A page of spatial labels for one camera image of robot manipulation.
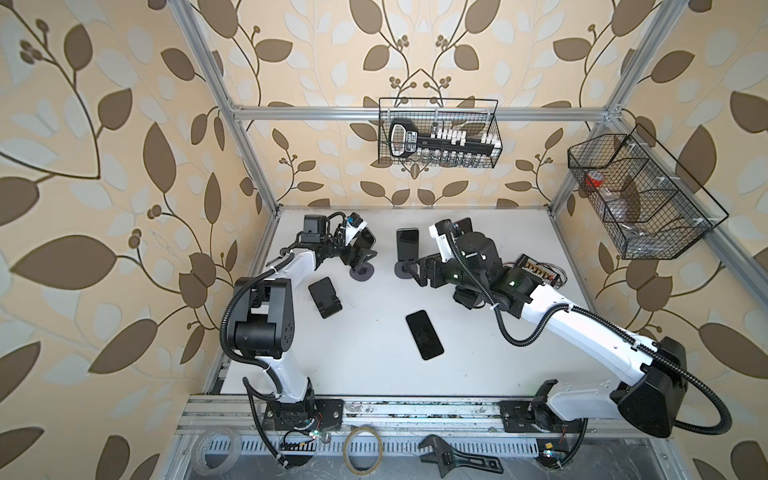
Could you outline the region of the silver-edged black phone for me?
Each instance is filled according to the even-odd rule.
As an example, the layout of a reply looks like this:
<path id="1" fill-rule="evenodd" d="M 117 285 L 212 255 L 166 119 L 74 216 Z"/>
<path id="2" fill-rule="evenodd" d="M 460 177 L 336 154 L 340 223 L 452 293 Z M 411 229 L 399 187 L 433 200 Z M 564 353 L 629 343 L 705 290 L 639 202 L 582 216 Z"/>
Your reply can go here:
<path id="1" fill-rule="evenodd" d="M 424 310 L 406 316 L 406 322 L 423 360 L 428 361 L 444 354 L 444 347 Z"/>

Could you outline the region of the dark phone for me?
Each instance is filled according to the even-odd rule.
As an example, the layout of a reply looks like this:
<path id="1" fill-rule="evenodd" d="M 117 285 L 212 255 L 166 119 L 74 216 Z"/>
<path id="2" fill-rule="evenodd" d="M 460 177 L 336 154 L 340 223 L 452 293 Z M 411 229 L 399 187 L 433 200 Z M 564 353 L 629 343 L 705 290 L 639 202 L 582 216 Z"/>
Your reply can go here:
<path id="1" fill-rule="evenodd" d="M 364 228 L 356 237 L 351 249 L 351 263 L 365 263 L 374 258 L 377 252 L 373 250 L 376 238 L 369 228 Z"/>

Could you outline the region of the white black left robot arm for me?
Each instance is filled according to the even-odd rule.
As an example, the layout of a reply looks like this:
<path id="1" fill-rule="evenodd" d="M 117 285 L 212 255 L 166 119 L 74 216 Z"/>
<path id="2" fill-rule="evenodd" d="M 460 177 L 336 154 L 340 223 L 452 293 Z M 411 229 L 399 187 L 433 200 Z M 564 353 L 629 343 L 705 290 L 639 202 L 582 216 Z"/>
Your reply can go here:
<path id="1" fill-rule="evenodd" d="M 375 236 L 356 212 L 308 214 L 292 243 L 253 277 L 235 283 L 233 296 L 219 327 L 223 353 L 236 364 L 260 369 L 273 390 L 260 392 L 244 375 L 242 383 L 252 400 L 266 403 L 276 425 L 306 429 L 321 422 L 310 378 L 289 350 L 296 334 L 294 290 L 321 264 L 338 258 L 350 271 L 370 268 Z"/>

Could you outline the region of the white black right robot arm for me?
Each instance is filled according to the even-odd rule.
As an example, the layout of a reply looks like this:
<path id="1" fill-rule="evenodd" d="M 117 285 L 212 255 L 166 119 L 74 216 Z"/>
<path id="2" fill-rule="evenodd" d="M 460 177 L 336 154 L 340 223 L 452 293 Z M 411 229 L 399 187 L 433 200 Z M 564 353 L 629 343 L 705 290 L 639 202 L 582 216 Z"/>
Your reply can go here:
<path id="1" fill-rule="evenodd" d="M 544 381 L 529 404 L 540 429 L 589 419 L 623 419 L 657 438 L 675 428 L 707 436 L 731 429 L 726 403 L 688 371 L 681 343 L 630 332 L 567 299 L 553 285 L 557 271 L 526 255 L 503 262 L 494 241 L 468 218 L 441 220 L 429 234 L 438 251 L 412 269 L 420 285 L 452 285 L 456 303 L 489 307 L 502 338 L 514 347 L 528 347 L 551 332 L 613 374 L 586 386 Z"/>

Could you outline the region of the purple round middle phone stand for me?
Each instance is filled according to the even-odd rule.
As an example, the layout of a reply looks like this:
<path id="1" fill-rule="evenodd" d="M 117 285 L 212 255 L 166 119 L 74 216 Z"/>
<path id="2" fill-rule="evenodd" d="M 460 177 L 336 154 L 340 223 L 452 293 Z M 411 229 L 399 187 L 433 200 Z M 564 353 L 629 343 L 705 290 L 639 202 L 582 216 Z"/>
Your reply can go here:
<path id="1" fill-rule="evenodd" d="M 394 267 L 394 273 L 399 279 L 420 279 L 419 266 L 417 260 L 398 261 Z"/>

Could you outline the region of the black phone on middle stand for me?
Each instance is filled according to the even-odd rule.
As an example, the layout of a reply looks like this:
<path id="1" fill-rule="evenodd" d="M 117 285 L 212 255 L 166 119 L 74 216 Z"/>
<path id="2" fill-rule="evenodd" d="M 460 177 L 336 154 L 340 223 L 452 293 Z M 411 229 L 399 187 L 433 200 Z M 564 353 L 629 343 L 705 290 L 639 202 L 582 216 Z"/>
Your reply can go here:
<path id="1" fill-rule="evenodd" d="M 419 258 L 420 232 L 418 228 L 400 228 L 396 231 L 396 247 L 399 262 L 411 262 Z"/>

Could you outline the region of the black phone on stand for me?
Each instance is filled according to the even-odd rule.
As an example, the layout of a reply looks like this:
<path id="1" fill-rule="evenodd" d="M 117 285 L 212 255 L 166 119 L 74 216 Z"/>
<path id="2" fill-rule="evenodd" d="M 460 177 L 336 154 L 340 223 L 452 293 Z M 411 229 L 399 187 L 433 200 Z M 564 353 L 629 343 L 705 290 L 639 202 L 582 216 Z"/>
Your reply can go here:
<path id="1" fill-rule="evenodd" d="M 419 258 L 420 232 L 418 228 L 400 228 L 396 231 L 396 247 L 399 262 L 411 262 Z"/>
<path id="2" fill-rule="evenodd" d="M 452 232 L 455 237 L 474 231 L 472 220 L 469 217 L 462 218 L 452 223 Z"/>

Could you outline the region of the purple round left phone stand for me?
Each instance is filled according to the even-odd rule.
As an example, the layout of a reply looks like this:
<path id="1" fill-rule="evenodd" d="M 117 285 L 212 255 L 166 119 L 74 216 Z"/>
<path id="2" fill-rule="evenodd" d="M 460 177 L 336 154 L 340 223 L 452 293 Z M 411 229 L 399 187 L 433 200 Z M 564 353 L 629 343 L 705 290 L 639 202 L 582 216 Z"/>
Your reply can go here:
<path id="1" fill-rule="evenodd" d="M 376 252 L 368 252 L 357 255 L 350 265 L 350 277 L 358 282 L 368 281 L 375 273 L 375 267 L 371 261 L 376 256 Z"/>

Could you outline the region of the black phone on right stand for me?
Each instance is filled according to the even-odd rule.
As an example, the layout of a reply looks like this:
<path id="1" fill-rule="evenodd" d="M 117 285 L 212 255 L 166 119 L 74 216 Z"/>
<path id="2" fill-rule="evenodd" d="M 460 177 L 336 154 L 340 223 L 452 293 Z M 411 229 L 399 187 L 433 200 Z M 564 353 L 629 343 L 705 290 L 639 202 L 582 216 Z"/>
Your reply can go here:
<path id="1" fill-rule="evenodd" d="M 474 231 L 472 220 L 469 217 L 462 218 L 452 223 L 452 232 L 455 237 Z"/>

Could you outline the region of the black square phone stand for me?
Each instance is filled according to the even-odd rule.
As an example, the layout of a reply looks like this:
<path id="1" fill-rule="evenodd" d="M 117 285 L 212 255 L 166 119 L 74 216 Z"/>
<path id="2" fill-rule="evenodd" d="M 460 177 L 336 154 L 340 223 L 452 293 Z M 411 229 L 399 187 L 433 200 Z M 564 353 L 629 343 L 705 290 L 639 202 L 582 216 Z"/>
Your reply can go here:
<path id="1" fill-rule="evenodd" d="M 308 286 L 310 296 L 323 319 L 339 313 L 342 303 L 329 277 L 324 277 Z"/>

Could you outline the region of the black socket set holder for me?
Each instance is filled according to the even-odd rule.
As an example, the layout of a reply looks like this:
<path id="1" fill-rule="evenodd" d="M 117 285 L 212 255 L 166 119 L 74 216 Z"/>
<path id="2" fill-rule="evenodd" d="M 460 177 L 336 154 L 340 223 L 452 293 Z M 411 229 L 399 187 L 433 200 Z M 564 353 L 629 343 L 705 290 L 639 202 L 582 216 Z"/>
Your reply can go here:
<path id="1" fill-rule="evenodd" d="M 484 132 L 479 138 L 466 131 L 433 126 L 421 133 L 408 119 L 395 119 L 384 137 L 391 157 L 408 159 L 417 156 L 422 162 L 436 160 L 454 164 L 480 164 L 498 159 L 503 147 L 500 137 Z"/>

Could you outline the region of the black adjustable wrench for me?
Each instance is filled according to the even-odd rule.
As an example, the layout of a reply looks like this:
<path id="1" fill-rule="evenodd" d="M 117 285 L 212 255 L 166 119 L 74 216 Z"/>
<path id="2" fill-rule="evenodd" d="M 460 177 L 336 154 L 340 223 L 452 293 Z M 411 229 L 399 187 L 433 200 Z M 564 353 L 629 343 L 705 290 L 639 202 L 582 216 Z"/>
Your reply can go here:
<path id="1" fill-rule="evenodd" d="M 419 457 L 420 461 L 425 464 L 436 465 L 441 479 L 445 479 L 450 472 L 457 468 L 469 468 L 499 475 L 504 473 L 499 458 L 461 452 L 442 437 L 434 434 L 422 439 L 418 448 L 424 450 L 424 453 Z"/>

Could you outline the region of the brown tape roll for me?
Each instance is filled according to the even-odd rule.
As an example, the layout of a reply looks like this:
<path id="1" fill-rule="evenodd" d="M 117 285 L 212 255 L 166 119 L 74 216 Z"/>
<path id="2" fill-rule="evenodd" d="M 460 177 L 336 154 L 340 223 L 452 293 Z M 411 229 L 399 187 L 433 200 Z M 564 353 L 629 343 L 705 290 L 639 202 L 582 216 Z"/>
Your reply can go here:
<path id="1" fill-rule="evenodd" d="M 346 436 L 342 458 L 346 468 L 363 477 L 374 473 L 383 461 L 383 439 L 371 426 L 354 427 Z"/>

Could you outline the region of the clear tape roll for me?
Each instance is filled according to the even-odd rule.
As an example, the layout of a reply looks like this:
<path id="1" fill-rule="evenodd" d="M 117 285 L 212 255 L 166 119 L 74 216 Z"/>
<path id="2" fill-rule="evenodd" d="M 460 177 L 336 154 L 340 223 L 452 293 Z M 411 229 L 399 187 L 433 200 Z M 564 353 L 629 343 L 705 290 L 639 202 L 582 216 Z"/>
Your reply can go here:
<path id="1" fill-rule="evenodd" d="M 242 455 L 242 437 L 235 430 L 217 427 L 195 441 L 190 466 L 200 476 L 220 476 L 234 468 Z"/>

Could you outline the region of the aluminium frame post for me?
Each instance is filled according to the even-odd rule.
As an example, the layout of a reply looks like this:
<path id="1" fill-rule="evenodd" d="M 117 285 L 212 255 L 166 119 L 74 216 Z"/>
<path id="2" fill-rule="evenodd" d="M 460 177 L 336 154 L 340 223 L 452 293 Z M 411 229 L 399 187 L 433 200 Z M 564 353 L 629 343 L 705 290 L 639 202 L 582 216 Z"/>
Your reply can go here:
<path id="1" fill-rule="evenodd" d="M 219 73 L 212 52 L 208 49 L 202 30 L 195 20 L 190 2 L 171 0 L 169 1 L 169 6 L 201 69 L 211 95 L 222 112 L 223 122 L 233 136 L 234 143 L 241 153 L 245 168 L 263 198 L 264 208 L 272 217 L 278 217 L 280 207 L 271 191 L 267 176 L 259 165 L 247 132 L 235 117 L 235 105 L 226 91 L 223 77 Z"/>

